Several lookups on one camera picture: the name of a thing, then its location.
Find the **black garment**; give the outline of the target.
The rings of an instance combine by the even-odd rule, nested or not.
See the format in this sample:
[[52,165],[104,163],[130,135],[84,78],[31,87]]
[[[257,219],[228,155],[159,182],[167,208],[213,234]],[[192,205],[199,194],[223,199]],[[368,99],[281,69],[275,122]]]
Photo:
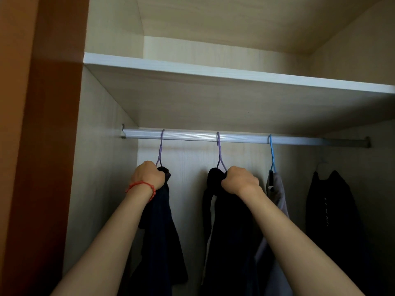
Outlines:
[[202,199],[206,244],[201,296],[259,296],[252,248],[253,217],[244,202],[221,185],[226,178],[210,169]]

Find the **person's right forearm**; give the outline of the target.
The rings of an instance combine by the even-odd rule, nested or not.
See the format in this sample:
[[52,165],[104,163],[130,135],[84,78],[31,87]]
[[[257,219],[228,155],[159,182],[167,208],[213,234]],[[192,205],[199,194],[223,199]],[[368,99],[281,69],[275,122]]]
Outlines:
[[[253,197],[241,198],[256,222],[265,219],[264,209],[273,202],[263,190]],[[365,296],[351,279],[289,218],[285,236],[285,263],[288,282],[296,296]],[[259,225],[263,235],[263,225]]]

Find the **person's left forearm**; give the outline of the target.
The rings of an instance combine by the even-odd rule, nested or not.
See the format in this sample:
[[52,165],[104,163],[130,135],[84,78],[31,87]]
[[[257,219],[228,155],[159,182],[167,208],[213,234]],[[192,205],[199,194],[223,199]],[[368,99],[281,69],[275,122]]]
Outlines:
[[153,194],[146,183],[130,188],[79,261],[50,296],[117,296],[144,207]]

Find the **purple clothes hanger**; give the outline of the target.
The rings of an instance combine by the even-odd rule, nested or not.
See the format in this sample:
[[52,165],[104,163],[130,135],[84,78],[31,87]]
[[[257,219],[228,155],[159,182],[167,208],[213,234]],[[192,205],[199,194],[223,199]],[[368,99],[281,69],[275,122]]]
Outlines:
[[162,167],[162,162],[161,162],[161,154],[162,154],[162,148],[163,148],[163,140],[164,140],[164,132],[165,129],[162,129],[161,131],[161,135],[160,135],[160,147],[159,147],[159,154],[158,154],[158,159],[156,162],[156,167],[158,166],[158,164],[160,164],[160,167]]
[[220,133],[218,131],[216,133],[216,143],[217,143],[217,146],[218,146],[218,163],[217,163],[216,167],[219,169],[219,167],[221,165],[223,167],[223,170],[225,172],[227,172],[227,168],[226,168],[226,166],[225,166],[225,164],[223,162],[223,159],[222,159],[222,148],[221,148],[221,142],[220,142]]

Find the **person's right hand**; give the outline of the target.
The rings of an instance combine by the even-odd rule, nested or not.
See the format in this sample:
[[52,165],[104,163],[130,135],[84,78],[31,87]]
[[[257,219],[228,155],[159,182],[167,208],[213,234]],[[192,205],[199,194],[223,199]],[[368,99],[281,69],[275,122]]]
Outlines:
[[222,188],[240,198],[253,197],[261,193],[259,180],[245,168],[231,166],[221,181]]

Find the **silver closet rod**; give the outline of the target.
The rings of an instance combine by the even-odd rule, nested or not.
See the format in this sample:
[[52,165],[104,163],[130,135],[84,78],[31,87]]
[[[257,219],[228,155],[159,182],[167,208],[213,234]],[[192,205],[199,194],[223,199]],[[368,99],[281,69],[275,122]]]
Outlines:
[[245,143],[245,144],[279,144],[293,146],[323,146],[341,148],[364,148],[372,147],[370,137],[362,139],[331,139],[321,137],[290,136],[279,134],[262,133],[226,133],[213,131],[192,131],[181,129],[132,129],[125,128],[115,130],[115,136],[121,139],[151,139],[151,140],[177,140],[193,142],[220,142]]

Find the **black jacket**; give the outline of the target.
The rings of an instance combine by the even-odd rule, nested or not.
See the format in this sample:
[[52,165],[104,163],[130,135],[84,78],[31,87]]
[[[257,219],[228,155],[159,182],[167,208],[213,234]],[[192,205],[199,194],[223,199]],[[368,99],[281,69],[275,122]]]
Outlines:
[[366,296],[383,296],[372,253],[349,185],[337,171],[313,178],[306,200],[306,232]]

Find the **white wardrobe shelf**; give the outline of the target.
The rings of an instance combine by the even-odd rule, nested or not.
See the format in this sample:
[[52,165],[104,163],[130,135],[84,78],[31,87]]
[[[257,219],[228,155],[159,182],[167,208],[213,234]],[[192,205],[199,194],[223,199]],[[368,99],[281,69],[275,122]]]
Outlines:
[[395,118],[395,86],[85,53],[138,127],[314,136]]

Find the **blue clothes hanger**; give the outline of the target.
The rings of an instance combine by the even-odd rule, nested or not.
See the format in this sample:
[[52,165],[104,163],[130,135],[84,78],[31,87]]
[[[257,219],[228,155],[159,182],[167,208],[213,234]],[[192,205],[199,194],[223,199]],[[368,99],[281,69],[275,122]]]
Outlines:
[[269,134],[268,136],[268,141],[270,145],[270,150],[271,150],[271,168],[270,171],[273,173],[276,173],[276,165],[275,165],[275,155],[274,155],[274,149],[273,149],[273,138],[272,134]]

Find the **grey garment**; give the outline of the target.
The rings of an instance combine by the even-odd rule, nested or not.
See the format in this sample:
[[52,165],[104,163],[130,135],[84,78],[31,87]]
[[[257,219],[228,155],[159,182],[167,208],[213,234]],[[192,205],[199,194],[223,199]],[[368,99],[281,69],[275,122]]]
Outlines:
[[266,183],[266,195],[273,202],[264,209],[265,219],[259,220],[263,225],[264,237],[255,254],[260,296],[294,296],[287,279],[287,272],[282,269],[285,263],[285,236],[289,227],[289,213],[283,182],[279,173],[269,171]]

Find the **dark navy garment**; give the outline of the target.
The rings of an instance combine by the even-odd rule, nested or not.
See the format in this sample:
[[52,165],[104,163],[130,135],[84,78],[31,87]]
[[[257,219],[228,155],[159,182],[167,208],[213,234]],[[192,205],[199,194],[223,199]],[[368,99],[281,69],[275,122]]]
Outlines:
[[188,274],[185,260],[170,209],[170,171],[165,173],[164,185],[148,202],[142,213],[139,229],[144,230],[141,262],[133,272],[129,284],[130,296],[172,296],[172,288],[185,284]]

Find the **brown wardrobe door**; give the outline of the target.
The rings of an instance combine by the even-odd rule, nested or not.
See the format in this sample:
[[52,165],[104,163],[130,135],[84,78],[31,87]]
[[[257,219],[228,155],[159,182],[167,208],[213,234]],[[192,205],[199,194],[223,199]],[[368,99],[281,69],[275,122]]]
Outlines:
[[62,278],[89,0],[0,0],[0,296]]

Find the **person's left hand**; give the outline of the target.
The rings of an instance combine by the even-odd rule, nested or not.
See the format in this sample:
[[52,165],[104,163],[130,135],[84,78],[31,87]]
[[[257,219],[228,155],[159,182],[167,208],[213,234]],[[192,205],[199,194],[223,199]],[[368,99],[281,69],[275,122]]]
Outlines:
[[130,184],[137,182],[145,182],[157,190],[165,183],[165,173],[159,171],[152,161],[144,161],[131,176]]

